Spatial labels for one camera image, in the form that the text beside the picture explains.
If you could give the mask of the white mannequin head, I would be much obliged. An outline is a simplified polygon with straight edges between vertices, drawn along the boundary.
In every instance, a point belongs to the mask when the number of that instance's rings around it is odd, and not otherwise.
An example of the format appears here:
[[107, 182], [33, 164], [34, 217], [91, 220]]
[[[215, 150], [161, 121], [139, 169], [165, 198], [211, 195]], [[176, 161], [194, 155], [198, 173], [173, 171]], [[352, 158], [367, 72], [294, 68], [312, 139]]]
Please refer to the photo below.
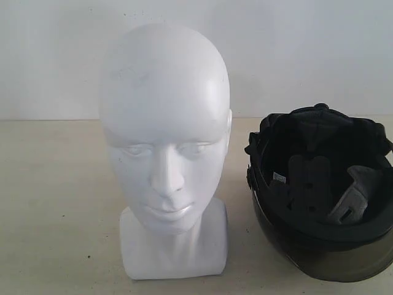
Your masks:
[[228, 221], [215, 193], [232, 111], [227, 67], [215, 45], [167, 23], [127, 32], [103, 63], [99, 118], [126, 201], [119, 217], [126, 274], [221, 274]]

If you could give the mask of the black helmet with tinted visor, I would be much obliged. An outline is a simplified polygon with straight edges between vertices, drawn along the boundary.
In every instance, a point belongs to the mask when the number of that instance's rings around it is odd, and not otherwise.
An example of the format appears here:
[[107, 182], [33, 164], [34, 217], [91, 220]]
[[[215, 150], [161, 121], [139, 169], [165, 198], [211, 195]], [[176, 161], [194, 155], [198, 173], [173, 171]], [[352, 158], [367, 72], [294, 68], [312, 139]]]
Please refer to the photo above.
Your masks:
[[267, 239], [296, 268], [357, 282], [392, 265], [392, 142], [383, 124], [324, 103], [266, 116], [247, 182]]

